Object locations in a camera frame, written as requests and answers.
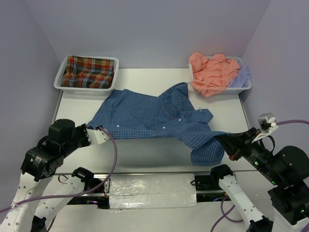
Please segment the blue checked long sleeve shirt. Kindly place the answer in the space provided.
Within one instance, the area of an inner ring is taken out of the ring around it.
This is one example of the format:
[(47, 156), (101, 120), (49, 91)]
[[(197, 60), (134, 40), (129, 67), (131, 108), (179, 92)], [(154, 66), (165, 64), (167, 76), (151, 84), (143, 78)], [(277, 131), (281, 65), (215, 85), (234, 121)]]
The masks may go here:
[(187, 83), (176, 84), (158, 97), (124, 90), (113, 90), (93, 119), (92, 128), (103, 127), (113, 139), (171, 137), (192, 151), (197, 166), (220, 164), (224, 149), (216, 139), (223, 131), (212, 131), (209, 109), (195, 109), (188, 96)]

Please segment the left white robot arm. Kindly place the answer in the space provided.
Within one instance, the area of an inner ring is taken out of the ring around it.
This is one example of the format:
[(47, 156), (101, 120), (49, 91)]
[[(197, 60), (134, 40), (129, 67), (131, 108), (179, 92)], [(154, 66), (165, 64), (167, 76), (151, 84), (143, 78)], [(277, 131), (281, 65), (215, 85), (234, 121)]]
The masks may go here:
[(0, 230), (45, 232), (61, 208), (76, 194), (90, 192), (95, 186), (94, 174), (79, 167), (52, 198), (45, 199), (43, 206), (37, 208), (46, 187), (64, 159), (78, 148), (90, 144), (85, 124), (76, 126), (69, 119), (56, 120), (49, 127), (48, 134), (26, 152), (12, 205), (1, 210), (7, 215), (0, 225)]

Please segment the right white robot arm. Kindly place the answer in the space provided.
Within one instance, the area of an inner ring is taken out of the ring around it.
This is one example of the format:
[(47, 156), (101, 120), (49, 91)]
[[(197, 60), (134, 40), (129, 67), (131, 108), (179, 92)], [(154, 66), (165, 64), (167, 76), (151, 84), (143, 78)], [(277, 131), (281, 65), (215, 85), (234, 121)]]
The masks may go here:
[(257, 172), (240, 184), (222, 164), (212, 168), (210, 184), (227, 194), (248, 232), (307, 232), (309, 158), (291, 145), (273, 154), (258, 142), (260, 133), (252, 128), (217, 136), (231, 161), (245, 159)]

